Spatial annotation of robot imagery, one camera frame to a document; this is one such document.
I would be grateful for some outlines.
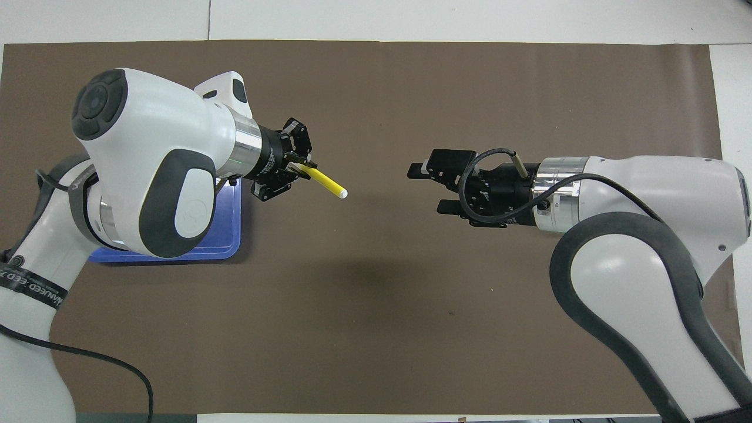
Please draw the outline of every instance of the blue tray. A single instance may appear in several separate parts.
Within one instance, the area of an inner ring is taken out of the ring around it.
[[[240,247],[240,186],[225,185],[217,194],[214,219],[206,237],[191,251],[175,258],[157,258],[132,251],[100,248],[89,256],[94,263],[172,262],[190,260],[222,260],[231,257]]]

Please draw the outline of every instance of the brown table surface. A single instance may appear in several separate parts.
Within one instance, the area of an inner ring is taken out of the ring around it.
[[[130,67],[193,87],[236,70],[259,123],[308,125],[349,191],[244,186],[224,263],[87,264],[52,340],[143,370],[157,412],[650,413],[628,370],[559,308],[559,236],[437,215],[448,191],[405,177],[433,148],[545,157],[720,158],[706,46],[181,41],[5,48],[0,245],[22,235],[34,169],[81,152],[77,91]],[[491,167],[489,160],[485,167]],[[738,354],[732,268],[706,306]],[[81,412],[142,412],[130,374],[55,354]]]

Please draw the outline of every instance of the cable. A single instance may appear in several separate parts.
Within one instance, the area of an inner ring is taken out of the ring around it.
[[[154,392],[151,389],[151,382],[149,382],[149,378],[147,378],[146,375],[144,375],[139,369],[133,367],[132,365],[126,363],[125,361],[110,357],[109,355],[99,354],[98,352],[89,351],[86,349],[75,348],[75,347],[71,347],[67,345],[56,344],[54,342],[43,341],[41,339],[32,338],[31,336],[24,335],[23,333],[18,333],[15,330],[8,329],[7,327],[1,324],[0,324],[0,333],[10,338],[17,339],[21,342],[26,342],[28,344],[32,344],[32,345],[36,345],[36,346],[40,346],[44,348],[49,348],[49,349],[53,349],[57,351],[68,352],[71,354],[83,355],[85,357],[96,358],[102,361],[107,361],[108,363],[116,364],[117,366],[120,366],[134,373],[136,376],[138,376],[139,379],[141,379],[141,381],[146,386],[147,396],[149,397],[149,413],[147,414],[146,421],[147,423],[151,423],[151,419],[154,414]]]
[[[465,195],[465,186],[467,185],[468,178],[470,174],[472,173],[473,169],[475,169],[475,166],[482,160],[485,159],[488,156],[492,156],[494,154],[500,154],[504,153],[507,154],[509,157],[514,157],[517,155],[512,150],[509,150],[507,148],[494,148],[492,150],[488,150],[484,153],[478,154],[471,162],[468,164],[468,166],[465,168],[465,171],[462,172],[462,176],[459,178],[459,183],[457,185],[457,190],[459,191],[459,204],[462,206],[462,210],[468,215],[469,218],[478,221],[483,222],[487,224],[500,224],[504,223],[510,219],[514,219],[517,216],[521,216],[531,208],[537,206],[538,204],[541,204],[543,201],[546,200],[549,196],[553,195],[559,188],[564,187],[568,184],[571,184],[574,181],[581,181],[583,179],[590,179],[593,181],[598,181],[603,184],[608,185],[609,187],[614,188],[615,190],[619,191],[622,195],[624,195],[626,198],[631,200],[633,203],[635,203],[639,208],[642,209],[645,214],[650,216],[651,218],[664,223],[663,220],[656,214],[656,212],[653,211],[652,208],[650,208],[647,204],[645,204],[642,200],[640,200],[635,194],[633,194],[631,191],[627,190],[625,187],[622,187],[617,182],[606,178],[605,176],[596,175],[594,173],[580,173],[577,175],[570,176],[568,178],[564,178],[561,181],[555,183],[550,188],[548,188],[545,192],[543,192],[541,195],[537,196],[534,199],[531,199],[524,205],[516,208],[515,210],[512,210],[510,212],[501,214],[501,215],[495,215],[495,216],[483,216],[478,213],[476,213],[468,204],[467,197]]]
[[[52,179],[51,176],[42,172],[42,169],[36,169],[34,173],[36,173],[37,177],[39,177],[45,184],[51,185],[61,191],[68,191],[68,187],[61,185],[58,181]]]

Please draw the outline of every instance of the marker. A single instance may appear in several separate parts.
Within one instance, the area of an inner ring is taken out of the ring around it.
[[[298,167],[298,169],[302,170],[303,172],[307,173],[308,176],[311,177],[311,179],[314,179],[319,184],[322,184],[327,190],[329,190],[334,195],[338,196],[339,198],[345,198],[347,196],[347,190],[345,190],[340,184],[334,182],[329,176],[324,175],[321,173],[319,169],[314,169],[312,167],[308,167],[306,165],[302,165],[299,163],[291,163]]]

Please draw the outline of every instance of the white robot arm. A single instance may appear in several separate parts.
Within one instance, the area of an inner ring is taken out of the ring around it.
[[[482,170],[491,154],[513,163]],[[434,150],[408,171],[459,194],[438,212],[476,227],[564,233],[559,304],[628,366],[668,423],[752,421],[752,382],[703,314],[702,290],[750,235],[741,173],[696,157],[557,157]]]
[[[39,345],[50,347],[55,312],[94,250],[178,257],[208,231],[226,181],[248,178],[266,201],[317,168],[305,125],[258,125],[235,72],[191,90],[134,69],[106,71],[80,91],[71,122],[88,156],[38,172],[32,223],[0,260],[0,421],[7,423],[75,421],[50,350]]]

